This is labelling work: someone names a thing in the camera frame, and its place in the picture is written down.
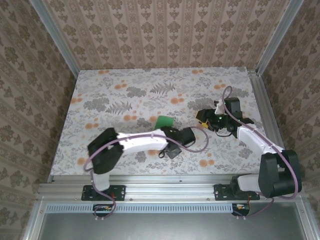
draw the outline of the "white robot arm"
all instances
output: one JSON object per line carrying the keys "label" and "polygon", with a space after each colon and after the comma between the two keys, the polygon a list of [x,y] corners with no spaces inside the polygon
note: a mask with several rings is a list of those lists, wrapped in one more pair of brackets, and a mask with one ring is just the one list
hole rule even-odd
{"label": "white robot arm", "polygon": [[275,145],[258,132],[251,119],[243,118],[238,98],[226,98],[223,108],[220,102],[215,104],[216,109],[203,109],[197,113],[199,123],[214,132],[226,129],[261,156],[259,174],[236,176],[236,192],[253,191],[267,198],[294,193],[296,188],[300,192],[301,173],[295,151]]}
{"label": "white robot arm", "polygon": [[[93,142],[88,145],[89,155],[93,156],[93,181],[99,191],[109,188],[110,171],[115,167],[122,154],[131,154],[140,151],[158,150],[161,155],[167,154],[173,159],[181,149],[172,141],[182,146],[190,146],[196,141],[196,137],[190,127],[178,130],[164,126],[144,133],[116,133],[114,128],[106,129]],[[99,150],[110,143],[112,147]]]}

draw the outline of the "green sponge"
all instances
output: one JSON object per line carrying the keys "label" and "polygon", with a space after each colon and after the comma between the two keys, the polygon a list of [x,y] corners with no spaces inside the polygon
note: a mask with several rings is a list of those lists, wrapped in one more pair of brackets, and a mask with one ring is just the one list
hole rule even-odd
{"label": "green sponge", "polygon": [[174,119],[168,116],[159,116],[156,120],[154,129],[159,129],[162,127],[172,127],[174,124]]}

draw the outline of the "fern leaf pattern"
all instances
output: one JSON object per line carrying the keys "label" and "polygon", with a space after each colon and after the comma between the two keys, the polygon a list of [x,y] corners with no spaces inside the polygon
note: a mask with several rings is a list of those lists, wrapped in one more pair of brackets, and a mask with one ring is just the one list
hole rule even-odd
{"label": "fern leaf pattern", "polygon": [[150,90],[150,93],[153,94],[168,94],[169,91],[175,90],[175,86],[171,84],[171,82],[168,84],[166,82],[158,83]]}
{"label": "fern leaf pattern", "polygon": [[112,103],[109,108],[106,110],[109,114],[124,114],[126,111],[130,111],[132,109],[131,103],[128,101],[125,103],[123,101]]}

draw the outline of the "table surface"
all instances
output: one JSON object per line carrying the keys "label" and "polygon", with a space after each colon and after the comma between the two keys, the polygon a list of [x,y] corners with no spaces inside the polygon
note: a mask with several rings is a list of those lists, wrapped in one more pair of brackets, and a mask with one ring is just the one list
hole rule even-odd
{"label": "table surface", "polygon": [[[221,100],[225,86],[240,99],[243,116],[264,129],[245,67],[82,70],[79,73],[51,175],[84,175],[87,145],[105,129],[143,133],[154,129],[158,116],[174,118],[177,129],[196,126],[197,111]],[[205,137],[194,130],[200,149]],[[123,155],[112,175],[202,175],[258,173],[260,156],[233,136],[207,130],[209,145],[201,153],[182,151],[174,159],[155,150]]]}

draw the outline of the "gray floor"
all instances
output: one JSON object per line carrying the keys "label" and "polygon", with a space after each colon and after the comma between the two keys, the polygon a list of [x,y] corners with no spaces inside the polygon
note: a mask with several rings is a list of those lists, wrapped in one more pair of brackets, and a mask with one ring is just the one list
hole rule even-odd
{"label": "gray floor", "polygon": [[[252,211],[261,208],[256,203]],[[105,220],[92,214],[47,214],[41,240],[304,240],[294,203],[275,203],[250,219],[230,213],[118,213]]]}

